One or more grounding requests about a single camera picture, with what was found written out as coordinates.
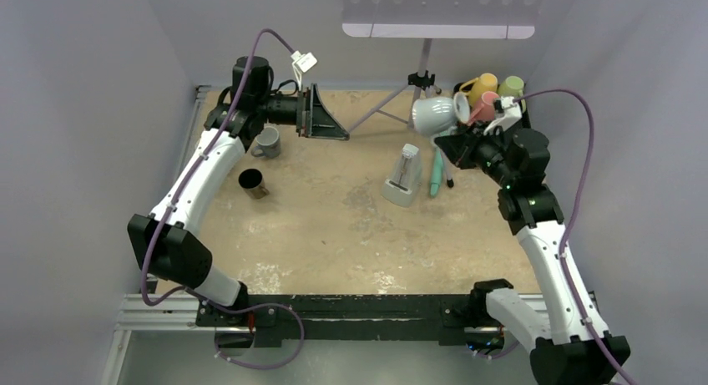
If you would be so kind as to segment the light blue large mug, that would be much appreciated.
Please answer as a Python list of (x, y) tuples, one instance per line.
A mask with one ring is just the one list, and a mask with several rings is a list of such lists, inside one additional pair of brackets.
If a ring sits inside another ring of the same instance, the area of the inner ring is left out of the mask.
[(419, 134), (430, 137), (457, 124), (466, 124), (471, 114), (467, 96), (436, 96), (418, 99), (412, 104), (412, 124)]

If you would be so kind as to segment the grey blue small mug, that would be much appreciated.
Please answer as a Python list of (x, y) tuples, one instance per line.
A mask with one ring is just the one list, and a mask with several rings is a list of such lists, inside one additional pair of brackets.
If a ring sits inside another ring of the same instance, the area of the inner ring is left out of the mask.
[(266, 126), (255, 138), (250, 151), (256, 158), (274, 159), (281, 155), (281, 137), (276, 127)]

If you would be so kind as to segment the brown dark mug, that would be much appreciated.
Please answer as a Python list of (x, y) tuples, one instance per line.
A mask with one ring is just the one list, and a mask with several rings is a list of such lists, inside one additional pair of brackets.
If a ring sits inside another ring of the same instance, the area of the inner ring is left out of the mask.
[(264, 176), (258, 169), (249, 168), (243, 170), (238, 177), (241, 189), (254, 200), (267, 197), (270, 191), (266, 188)]

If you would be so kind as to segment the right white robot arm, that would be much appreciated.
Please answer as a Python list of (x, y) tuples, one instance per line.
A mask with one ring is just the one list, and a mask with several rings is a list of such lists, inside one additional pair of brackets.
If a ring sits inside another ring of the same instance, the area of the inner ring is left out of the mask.
[(535, 311), (504, 281), (487, 281), (473, 289), (471, 318), (495, 320), (510, 332), (528, 353), (538, 384), (611, 383), (630, 345), (611, 333), (575, 265), (570, 224), (544, 183), (546, 136), (534, 129), (509, 136), (470, 129), (434, 142), (456, 167), (478, 168), (498, 185), (498, 209), (531, 263), (547, 311)]

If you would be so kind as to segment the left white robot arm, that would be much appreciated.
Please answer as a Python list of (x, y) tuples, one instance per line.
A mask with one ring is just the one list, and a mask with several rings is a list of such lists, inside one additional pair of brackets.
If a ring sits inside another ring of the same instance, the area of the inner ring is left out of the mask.
[(172, 281), (217, 303), (217, 316), (230, 326), (248, 317), (247, 291), (216, 267), (197, 237), (217, 190), (271, 124), (292, 125), (299, 136), (311, 139), (350, 137), (322, 105), (316, 84), (297, 86), (294, 94), (287, 95), (274, 89), (273, 83), (266, 58), (238, 58), (232, 85), (210, 111), (180, 176), (150, 213), (133, 215), (127, 226), (142, 276)]

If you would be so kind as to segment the pink mug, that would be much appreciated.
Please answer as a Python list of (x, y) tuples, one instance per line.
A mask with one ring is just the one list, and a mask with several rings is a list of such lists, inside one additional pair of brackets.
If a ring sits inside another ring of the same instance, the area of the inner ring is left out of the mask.
[(493, 103), (498, 98), (498, 94), (493, 91), (486, 91), (482, 93), (472, 106), (468, 125), (472, 125), (476, 122), (493, 121), (495, 119), (495, 108)]

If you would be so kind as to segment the yellow mug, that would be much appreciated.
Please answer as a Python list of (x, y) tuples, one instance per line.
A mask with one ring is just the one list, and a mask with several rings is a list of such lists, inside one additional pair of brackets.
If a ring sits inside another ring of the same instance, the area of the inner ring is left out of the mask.
[(495, 92), (498, 88), (498, 78), (493, 73), (482, 73), (476, 78), (470, 79), (459, 85), (456, 92), (461, 92), (467, 96), (470, 105), (474, 105), (485, 92)]

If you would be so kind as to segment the green mug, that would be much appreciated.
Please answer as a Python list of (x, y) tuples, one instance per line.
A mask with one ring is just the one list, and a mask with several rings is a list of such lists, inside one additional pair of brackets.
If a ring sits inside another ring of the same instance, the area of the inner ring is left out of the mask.
[(525, 82), (519, 76), (511, 75), (502, 80), (496, 93), (500, 97), (522, 97), (524, 94)]

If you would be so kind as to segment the teal pen tool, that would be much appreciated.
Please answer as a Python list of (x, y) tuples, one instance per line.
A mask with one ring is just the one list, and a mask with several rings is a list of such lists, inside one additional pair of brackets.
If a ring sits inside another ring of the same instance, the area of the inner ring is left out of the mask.
[(440, 190), (444, 176), (444, 163), (442, 154), (439, 149), (435, 149), (431, 175), (429, 180), (429, 195), (435, 198)]

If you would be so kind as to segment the white metronome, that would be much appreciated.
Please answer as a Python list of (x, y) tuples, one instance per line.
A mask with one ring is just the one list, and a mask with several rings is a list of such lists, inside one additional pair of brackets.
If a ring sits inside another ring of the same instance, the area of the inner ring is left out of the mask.
[(382, 186), (382, 197), (394, 205), (408, 208), (420, 190), (422, 158), (420, 149), (413, 144), (404, 144), (393, 171)]

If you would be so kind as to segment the white light panel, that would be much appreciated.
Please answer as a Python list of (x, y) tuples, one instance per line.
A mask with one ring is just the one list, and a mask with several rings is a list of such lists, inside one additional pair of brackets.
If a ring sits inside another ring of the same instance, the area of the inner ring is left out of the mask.
[(527, 39), (543, 0), (341, 0), (353, 38)]

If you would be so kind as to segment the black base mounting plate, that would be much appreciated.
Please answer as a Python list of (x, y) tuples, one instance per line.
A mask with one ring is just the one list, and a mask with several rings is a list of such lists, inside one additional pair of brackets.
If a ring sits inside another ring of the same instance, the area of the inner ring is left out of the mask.
[(258, 310), (235, 314), (201, 302), (195, 323), (243, 329), (256, 347), (285, 340), (436, 342), (490, 354), (513, 344), (502, 324), (465, 294), (251, 295)]

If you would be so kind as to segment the aluminium frame rail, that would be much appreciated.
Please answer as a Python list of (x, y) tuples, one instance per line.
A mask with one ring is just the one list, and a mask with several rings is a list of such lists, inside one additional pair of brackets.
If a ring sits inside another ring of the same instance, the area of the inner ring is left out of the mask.
[[(455, 171), (455, 187), (417, 197), (402, 209), (385, 201), (380, 184), (396, 152), (410, 142), (431, 156), (429, 143), (383, 118), (348, 142), (306, 140), (279, 128), (284, 151), (272, 161), (247, 158), (240, 168), (265, 173), (273, 196), (250, 200), (230, 174), (205, 218), (203, 237), (225, 269), (253, 292), (358, 292), (378, 297), (465, 295), (475, 281), (508, 278), (541, 307), (531, 265), (498, 213), (498, 187), (479, 170)], [(303, 345), (235, 349), (256, 369), (214, 356), (214, 332), (197, 328), (191, 296), (174, 296), (174, 312), (151, 314), (149, 327), (126, 325), (131, 337), (116, 360), (119, 384), (531, 384), (528, 354), (517, 347), (485, 361), (464, 345), (436, 340), (390, 341), (381, 335), (316, 339)]]

